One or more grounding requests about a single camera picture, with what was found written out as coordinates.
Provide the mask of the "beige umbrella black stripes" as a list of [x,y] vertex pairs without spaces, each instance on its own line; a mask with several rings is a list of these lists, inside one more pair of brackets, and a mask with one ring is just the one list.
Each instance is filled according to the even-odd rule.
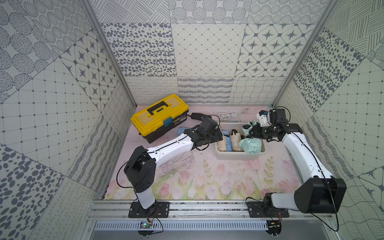
[[218,151],[220,152],[227,152],[227,146],[226,146],[226,137],[225,135],[230,135],[228,130],[221,130],[223,134],[223,140],[218,142]]

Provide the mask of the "white plastic storage box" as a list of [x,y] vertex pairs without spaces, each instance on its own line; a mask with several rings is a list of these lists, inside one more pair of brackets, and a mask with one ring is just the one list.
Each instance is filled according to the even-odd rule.
[[222,123],[220,129],[223,140],[215,143],[219,160],[255,160],[267,152],[265,141],[250,135],[256,129],[251,123]]

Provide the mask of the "mint green umbrella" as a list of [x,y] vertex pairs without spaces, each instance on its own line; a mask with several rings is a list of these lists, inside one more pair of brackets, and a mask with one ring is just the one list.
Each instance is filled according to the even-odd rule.
[[256,124],[256,121],[251,121],[242,126],[244,138],[240,141],[240,147],[245,153],[250,155],[258,155],[262,151],[262,140],[251,135],[252,130],[256,127]]

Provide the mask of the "sky blue long umbrella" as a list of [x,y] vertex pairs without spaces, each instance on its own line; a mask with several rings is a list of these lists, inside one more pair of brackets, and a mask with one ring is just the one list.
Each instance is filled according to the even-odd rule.
[[227,146],[227,152],[232,152],[233,147],[232,147],[232,142],[231,142],[231,137],[229,135],[225,135],[226,137],[226,146]]

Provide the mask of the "periwinkle blue umbrella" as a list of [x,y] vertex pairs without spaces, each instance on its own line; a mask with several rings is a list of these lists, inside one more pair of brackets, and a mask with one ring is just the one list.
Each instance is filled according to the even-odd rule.
[[177,135],[180,136],[187,129],[189,129],[189,128],[188,127],[179,127],[178,130],[177,130]]

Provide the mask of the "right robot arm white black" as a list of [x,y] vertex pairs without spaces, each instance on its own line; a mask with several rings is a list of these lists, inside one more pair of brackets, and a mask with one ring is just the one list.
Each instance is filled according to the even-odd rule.
[[303,182],[292,193],[267,193],[264,206],[304,214],[336,214],[339,211],[346,183],[326,169],[309,146],[301,127],[287,120],[284,109],[260,111],[249,134],[268,143],[283,143]]

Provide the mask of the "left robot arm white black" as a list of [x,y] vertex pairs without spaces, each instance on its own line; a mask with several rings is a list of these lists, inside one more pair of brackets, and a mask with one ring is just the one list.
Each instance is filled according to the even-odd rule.
[[137,147],[124,167],[124,173],[135,190],[143,210],[156,206],[152,192],[156,170],[162,164],[191,150],[205,150],[209,144],[223,140],[220,124],[207,116],[197,126],[186,129],[177,138],[162,145],[145,149]]

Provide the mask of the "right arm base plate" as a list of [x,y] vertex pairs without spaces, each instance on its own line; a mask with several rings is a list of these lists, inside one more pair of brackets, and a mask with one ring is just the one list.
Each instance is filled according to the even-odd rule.
[[289,218],[288,210],[264,207],[261,202],[246,202],[250,218]]

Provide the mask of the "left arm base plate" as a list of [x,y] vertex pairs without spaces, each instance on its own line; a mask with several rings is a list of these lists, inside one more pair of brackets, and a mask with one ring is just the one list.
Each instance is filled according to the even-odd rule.
[[129,218],[168,218],[170,202],[157,202],[148,209],[144,209],[139,202],[133,202],[129,211]]

